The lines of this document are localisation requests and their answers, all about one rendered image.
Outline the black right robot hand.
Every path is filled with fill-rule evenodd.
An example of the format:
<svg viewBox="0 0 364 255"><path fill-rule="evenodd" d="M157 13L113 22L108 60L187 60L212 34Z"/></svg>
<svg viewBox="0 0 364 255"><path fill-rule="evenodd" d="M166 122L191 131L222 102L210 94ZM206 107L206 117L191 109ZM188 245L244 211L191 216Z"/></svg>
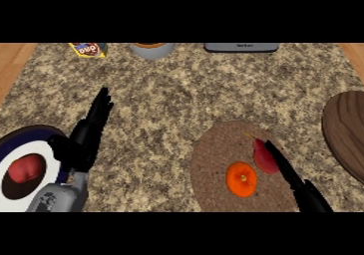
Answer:
<svg viewBox="0 0 364 255"><path fill-rule="evenodd" d="M333 209L315 185L308 179L301 179L286 157L283 156L280 150L269 140L265 142L265 148L272 155L283 178L289 183L290 189L293 191L293 197L299 211L333 212Z"/></svg>

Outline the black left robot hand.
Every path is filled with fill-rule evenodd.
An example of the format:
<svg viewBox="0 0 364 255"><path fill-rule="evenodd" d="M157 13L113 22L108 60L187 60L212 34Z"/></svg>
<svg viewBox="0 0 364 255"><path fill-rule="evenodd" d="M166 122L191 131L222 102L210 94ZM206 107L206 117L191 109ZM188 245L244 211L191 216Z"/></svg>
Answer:
<svg viewBox="0 0 364 255"><path fill-rule="evenodd" d="M108 89L101 88L88 115L79 120L71 134L54 134L48 139L55 159L76 171L88 172L94 166L113 106Z"/></svg>

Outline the red apple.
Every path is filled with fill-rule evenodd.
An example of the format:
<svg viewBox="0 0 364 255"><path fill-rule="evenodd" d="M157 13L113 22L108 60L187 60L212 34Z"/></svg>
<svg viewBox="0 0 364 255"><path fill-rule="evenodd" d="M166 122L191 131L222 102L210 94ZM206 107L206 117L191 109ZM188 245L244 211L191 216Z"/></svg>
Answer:
<svg viewBox="0 0 364 255"><path fill-rule="evenodd" d="M31 153L12 161L8 174L15 183L26 183L42 175L43 169L43 157Z"/></svg>

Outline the dark brown wooden board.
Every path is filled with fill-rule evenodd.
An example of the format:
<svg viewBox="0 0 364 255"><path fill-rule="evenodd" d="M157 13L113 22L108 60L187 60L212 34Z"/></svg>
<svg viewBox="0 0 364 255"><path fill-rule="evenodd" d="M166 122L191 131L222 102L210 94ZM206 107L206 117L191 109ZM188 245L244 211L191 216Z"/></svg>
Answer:
<svg viewBox="0 0 364 255"><path fill-rule="evenodd" d="M335 159L364 184L364 92L348 91L329 99L321 130Z"/></svg>

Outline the dark grey appliance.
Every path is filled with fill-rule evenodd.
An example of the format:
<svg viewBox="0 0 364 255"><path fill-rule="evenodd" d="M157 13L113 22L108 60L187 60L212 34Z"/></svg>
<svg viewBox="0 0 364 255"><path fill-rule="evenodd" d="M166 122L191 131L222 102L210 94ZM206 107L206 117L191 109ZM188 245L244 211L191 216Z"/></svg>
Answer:
<svg viewBox="0 0 364 255"><path fill-rule="evenodd" d="M203 47L212 53L271 53L278 43L204 43Z"/></svg>

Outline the red chili pepper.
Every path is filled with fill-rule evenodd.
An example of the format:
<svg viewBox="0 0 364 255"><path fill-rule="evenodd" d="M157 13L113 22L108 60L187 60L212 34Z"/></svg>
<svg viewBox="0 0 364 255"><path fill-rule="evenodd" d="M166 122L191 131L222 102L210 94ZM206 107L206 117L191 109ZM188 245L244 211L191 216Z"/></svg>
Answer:
<svg viewBox="0 0 364 255"><path fill-rule="evenodd" d="M265 148L265 142L262 139L256 138L252 134L246 134L252 138L252 148L253 148L253 162L256 167L267 174L272 174L278 171L278 166L269 151Z"/></svg>

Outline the orange squash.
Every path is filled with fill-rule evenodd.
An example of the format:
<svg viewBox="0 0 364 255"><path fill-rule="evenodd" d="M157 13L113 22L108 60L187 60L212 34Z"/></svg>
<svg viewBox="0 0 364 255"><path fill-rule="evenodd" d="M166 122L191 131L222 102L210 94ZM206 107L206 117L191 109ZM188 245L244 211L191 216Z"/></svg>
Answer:
<svg viewBox="0 0 364 255"><path fill-rule="evenodd" d="M234 162L225 172L225 185L230 192L238 197L249 197L255 193L258 177L252 166L243 162Z"/></svg>

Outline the yellow and blue snack packet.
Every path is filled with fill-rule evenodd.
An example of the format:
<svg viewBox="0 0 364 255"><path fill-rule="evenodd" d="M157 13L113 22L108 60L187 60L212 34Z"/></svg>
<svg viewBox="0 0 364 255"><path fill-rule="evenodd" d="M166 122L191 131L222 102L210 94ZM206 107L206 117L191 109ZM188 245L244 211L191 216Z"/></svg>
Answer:
<svg viewBox="0 0 364 255"><path fill-rule="evenodd" d="M80 58L105 58L108 52L107 43L71 43L74 53Z"/></svg>

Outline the white bowl with blue rim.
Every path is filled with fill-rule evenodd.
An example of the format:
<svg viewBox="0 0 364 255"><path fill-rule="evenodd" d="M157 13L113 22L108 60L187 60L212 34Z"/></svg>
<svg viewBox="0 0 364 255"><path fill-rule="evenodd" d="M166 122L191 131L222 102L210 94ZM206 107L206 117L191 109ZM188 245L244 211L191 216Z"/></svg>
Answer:
<svg viewBox="0 0 364 255"><path fill-rule="evenodd" d="M33 125L0 137L0 212L24 212L40 189L67 182L67 168L48 144L52 135L64 133Z"/></svg>

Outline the grey cup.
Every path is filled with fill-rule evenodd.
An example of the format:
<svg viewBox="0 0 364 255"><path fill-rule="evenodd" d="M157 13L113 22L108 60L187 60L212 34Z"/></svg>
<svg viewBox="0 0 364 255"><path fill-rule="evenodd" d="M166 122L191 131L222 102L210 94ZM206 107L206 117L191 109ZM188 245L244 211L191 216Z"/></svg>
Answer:
<svg viewBox="0 0 364 255"><path fill-rule="evenodd" d="M175 45L175 43L133 43L132 50L141 58L147 60L156 60L170 54L175 49Z"/></svg>

